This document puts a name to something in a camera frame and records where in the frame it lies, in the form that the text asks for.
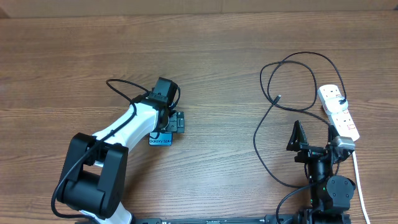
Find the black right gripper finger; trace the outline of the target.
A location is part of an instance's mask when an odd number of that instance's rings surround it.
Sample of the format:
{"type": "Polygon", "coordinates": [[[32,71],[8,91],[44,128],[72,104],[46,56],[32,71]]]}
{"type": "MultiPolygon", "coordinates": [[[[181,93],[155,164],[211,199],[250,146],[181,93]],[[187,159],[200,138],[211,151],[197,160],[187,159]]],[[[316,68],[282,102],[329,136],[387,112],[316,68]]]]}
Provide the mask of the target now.
{"type": "Polygon", "coordinates": [[[308,148],[308,140],[299,120],[296,120],[286,150],[299,152],[308,148]]]}
{"type": "Polygon", "coordinates": [[[332,146],[336,146],[337,143],[335,141],[335,138],[339,136],[338,131],[333,125],[328,126],[328,144],[326,145],[326,148],[329,149],[332,146]]]}

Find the Samsung Galaxy smartphone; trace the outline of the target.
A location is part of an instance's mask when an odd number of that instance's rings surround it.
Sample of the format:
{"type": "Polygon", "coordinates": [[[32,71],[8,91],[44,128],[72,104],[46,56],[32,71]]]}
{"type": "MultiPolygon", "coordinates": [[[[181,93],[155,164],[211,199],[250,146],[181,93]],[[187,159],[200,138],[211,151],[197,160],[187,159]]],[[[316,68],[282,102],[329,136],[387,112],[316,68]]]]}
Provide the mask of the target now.
{"type": "Polygon", "coordinates": [[[155,133],[149,134],[150,146],[171,146],[173,134],[172,133],[155,133]]]}

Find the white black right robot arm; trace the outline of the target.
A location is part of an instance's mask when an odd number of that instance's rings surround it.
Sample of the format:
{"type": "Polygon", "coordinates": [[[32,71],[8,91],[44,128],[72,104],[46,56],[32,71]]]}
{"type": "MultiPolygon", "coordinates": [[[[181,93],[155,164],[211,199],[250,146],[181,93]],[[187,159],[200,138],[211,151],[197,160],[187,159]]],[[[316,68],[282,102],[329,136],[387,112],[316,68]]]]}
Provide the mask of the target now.
{"type": "Polygon", "coordinates": [[[350,209],[356,184],[349,178],[333,172],[333,166],[349,158],[355,150],[351,137],[338,134],[328,127],[328,143],[324,147],[311,146],[301,122],[294,123],[287,145],[288,151],[297,153],[295,162],[305,165],[310,191],[310,207],[292,215],[292,223],[350,223],[345,211],[350,209]]]}

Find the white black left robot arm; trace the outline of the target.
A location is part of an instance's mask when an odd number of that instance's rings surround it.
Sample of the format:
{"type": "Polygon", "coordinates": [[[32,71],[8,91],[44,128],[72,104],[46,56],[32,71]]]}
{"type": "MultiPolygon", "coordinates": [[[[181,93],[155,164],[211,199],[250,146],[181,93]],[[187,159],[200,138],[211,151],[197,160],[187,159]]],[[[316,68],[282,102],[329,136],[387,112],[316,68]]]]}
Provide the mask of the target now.
{"type": "Polygon", "coordinates": [[[144,137],[151,146],[171,146],[185,130],[177,111],[180,87],[159,78],[151,90],[127,97],[128,110],[92,135],[77,133],[70,141],[50,206],[55,216],[80,223],[136,223],[122,204],[129,153],[144,137]]]}

